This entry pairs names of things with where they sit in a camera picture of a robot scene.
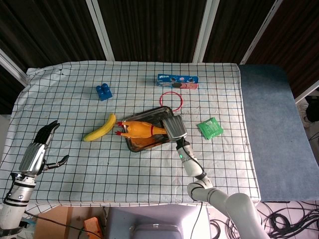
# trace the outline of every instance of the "baking tray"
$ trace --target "baking tray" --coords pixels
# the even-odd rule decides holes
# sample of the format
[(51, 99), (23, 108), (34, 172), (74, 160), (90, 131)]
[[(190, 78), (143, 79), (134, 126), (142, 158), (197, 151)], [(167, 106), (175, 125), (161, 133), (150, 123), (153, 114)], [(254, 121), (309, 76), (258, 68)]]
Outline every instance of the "baking tray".
[[(170, 107), (163, 106), (158, 107), (149, 111), (144, 111), (142, 113), (133, 115), (124, 120), (126, 121), (142, 121), (151, 123), (154, 126), (164, 128), (162, 120), (173, 116), (173, 111)], [(122, 126), (125, 133), (128, 132), (126, 125)], [(129, 138), (126, 137), (126, 144), (132, 152), (140, 152), (142, 150), (152, 148), (158, 145), (161, 145), (166, 142), (170, 142), (166, 134), (156, 134), (150, 138)]]

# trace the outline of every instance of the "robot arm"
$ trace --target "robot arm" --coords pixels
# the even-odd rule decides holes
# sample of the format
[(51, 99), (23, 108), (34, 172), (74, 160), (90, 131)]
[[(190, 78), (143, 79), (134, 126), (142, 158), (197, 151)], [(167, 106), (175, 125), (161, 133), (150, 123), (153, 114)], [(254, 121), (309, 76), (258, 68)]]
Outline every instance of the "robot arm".
[(59, 126), (60, 124), (54, 121), (41, 128), (33, 143), (25, 151), (19, 167), (21, 174), (11, 173), (12, 186), (3, 201), (3, 208), (0, 211), (0, 238), (16, 238), (16, 234), (25, 226), (21, 219), (35, 188), (35, 177), (43, 170), (57, 168), (68, 160), (69, 155), (66, 155), (57, 163), (45, 163), (45, 153), (54, 131)]
[(241, 239), (269, 239), (261, 226), (261, 218), (250, 198), (243, 193), (228, 196), (213, 187), (204, 169), (198, 163), (194, 152), (184, 137), (186, 128), (180, 116), (163, 120), (164, 127), (171, 141), (177, 143), (177, 151), (188, 176), (196, 182), (187, 186), (189, 196), (195, 201), (208, 202), (235, 224)]

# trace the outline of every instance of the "blue lego brick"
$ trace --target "blue lego brick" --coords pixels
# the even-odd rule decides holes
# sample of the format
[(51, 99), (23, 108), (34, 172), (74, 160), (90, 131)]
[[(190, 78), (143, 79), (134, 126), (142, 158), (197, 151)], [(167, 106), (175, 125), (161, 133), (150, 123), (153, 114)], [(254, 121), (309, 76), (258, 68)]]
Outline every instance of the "blue lego brick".
[(107, 100), (107, 99), (112, 97), (112, 93), (110, 91), (110, 88), (105, 83), (103, 83), (102, 86), (97, 86), (96, 92), (98, 93), (101, 101)]

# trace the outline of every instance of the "red ring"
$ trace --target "red ring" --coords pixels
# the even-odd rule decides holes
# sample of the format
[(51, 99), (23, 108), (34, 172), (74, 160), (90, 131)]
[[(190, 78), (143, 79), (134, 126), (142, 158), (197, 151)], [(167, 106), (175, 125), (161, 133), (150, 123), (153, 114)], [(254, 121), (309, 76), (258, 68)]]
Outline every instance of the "red ring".
[(164, 94), (162, 94), (162, 95), (160, 96), (159, 104), (160, 104), (160, 106), (163, 106), (163, 103), (162, 103), (162, 102), (163, 102), (163, 96), (164, 96), (164, 95), (167, 95), (167, 94), (169, 94), (169, 93), (175, 94), (175, 95), (178, 95), (178, 96), (179, 96), (179, 98), (180, 98), (180, 105), (179, 105), (179, 107), (178, 107), (176, 110), (173, 110), (173, 112), (178, 111), (178, 110), (181, 108), (181, 106), (183, 105), (183, 98), (182, 98), (181, 95), (180, 95), (179, 93), (177, 93), (177, 92), (174, 92), (174, 91), (165, 92)]

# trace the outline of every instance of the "green packet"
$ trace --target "green packet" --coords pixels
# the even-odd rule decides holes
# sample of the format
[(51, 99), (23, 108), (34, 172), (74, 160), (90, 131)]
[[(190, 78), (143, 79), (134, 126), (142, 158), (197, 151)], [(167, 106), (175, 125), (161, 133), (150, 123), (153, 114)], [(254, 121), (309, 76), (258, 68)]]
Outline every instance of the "green packet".
[(203, 133), (206, 139), (211, 139), (224, 132), (224, 130), (215, 118), (210, 118), (209, 120), (206, 120), (203, 123), (199, 123), (197, 126), (199, 127), (200, 131)]

